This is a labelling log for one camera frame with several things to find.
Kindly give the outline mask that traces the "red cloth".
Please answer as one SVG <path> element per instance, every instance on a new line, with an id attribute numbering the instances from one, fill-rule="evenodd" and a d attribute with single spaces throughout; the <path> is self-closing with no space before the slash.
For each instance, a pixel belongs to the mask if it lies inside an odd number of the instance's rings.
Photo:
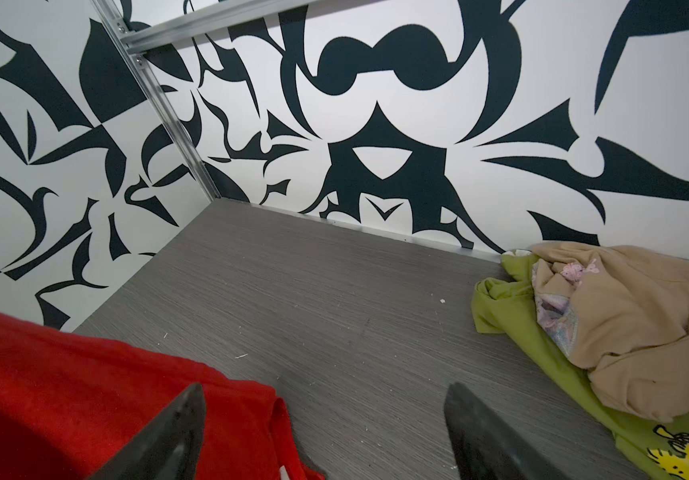
<path id="1" fill-rule="evenodd" d="M 274 388 L 0 314 L 0 479 L 84 479 L 194 384 L 206 400 L 197 478 L 316 478 Z"/>

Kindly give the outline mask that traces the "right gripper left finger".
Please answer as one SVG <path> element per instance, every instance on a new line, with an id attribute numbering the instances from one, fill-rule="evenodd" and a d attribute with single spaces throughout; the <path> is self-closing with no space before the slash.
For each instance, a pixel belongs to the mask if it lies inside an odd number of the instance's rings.
<path id="1" fill-rule="evenodd" d="M 206 398 L 194 383 L 150 420 L 114 457 L 90 477 L 192 479 L 204 444 Z"/>

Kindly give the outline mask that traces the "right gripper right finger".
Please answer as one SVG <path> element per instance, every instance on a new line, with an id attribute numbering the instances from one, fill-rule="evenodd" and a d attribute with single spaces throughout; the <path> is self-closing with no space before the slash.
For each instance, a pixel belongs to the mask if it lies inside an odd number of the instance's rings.
<path id="1" fill-rule="evenodd" d="M 566 478 L 465 385 L 448 386 L 443 413 L 460 478 Z"/>

